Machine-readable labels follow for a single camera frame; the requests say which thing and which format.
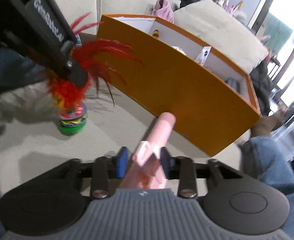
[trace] pink cloth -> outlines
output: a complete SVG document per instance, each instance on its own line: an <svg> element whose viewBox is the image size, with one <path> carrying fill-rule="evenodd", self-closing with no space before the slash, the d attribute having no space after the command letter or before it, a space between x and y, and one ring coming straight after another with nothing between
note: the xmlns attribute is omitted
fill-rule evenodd
<svg viewBox="0 0 294 240"><path fill-rule="evenodd" d="M157 0L151 15L158 16L166 21L174 23L174 12L167 0Z"/></svg>

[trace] orange box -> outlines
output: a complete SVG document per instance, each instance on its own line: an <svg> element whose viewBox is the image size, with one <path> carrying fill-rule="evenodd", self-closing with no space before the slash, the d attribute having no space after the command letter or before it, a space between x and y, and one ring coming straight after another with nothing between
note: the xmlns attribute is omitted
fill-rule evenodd
<svg viewBox="0 0 294 240"><path fill-rule="evenodd" d="M171 112L177 118L175 131L209 156L214 156L239 138L260 118L251 79L240 67L211 48L204 66L194 60L204 46L193 34L150 15L103 15L97 39L131 45L133 55L144 65L99 55L124 78L115 75L111 84L155 116ZM159 31L159 39L152 37ZM186 56L173 49L183 49ZM240 84L240 94L224 80Z"/></svg>

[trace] person's foot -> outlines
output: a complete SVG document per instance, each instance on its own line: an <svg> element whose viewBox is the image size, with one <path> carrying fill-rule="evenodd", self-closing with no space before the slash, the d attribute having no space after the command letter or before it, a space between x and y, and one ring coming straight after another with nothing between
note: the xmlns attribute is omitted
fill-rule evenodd
<svg viewBox="0 0 294 240"><path fill-rule="evenodd" d="M271 116L262 116L251 128L251 138L256 136L269 137L272 131L277 130L283 125L286 109L279 109Z"/></svg>

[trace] white tag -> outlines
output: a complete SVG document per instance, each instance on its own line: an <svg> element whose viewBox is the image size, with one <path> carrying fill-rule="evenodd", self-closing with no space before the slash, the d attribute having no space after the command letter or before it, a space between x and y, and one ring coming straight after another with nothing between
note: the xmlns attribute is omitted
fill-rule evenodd
<svg viewBox="0 0 294 240"><path fill-rule="evenodd" d="M211 46L204 47L203 50L201 51L201 53L199 53L199 55L196 57L196 59L195 59L196 63L203 66L207 57L208 57L210 49L211 49Z"/></svg>

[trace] pink clip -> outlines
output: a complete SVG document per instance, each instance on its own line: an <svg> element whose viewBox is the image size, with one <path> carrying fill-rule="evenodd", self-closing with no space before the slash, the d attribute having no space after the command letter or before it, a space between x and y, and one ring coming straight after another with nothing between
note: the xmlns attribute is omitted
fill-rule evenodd
<svg viewBox="0 0 294 240"><path fill-rule="evenodd" d="M167 143L176 118L162 113L146 141L141 141L132 157L133 164L120 184L120 188L165 188L166 176L160 165L160 149Z"/></svg>

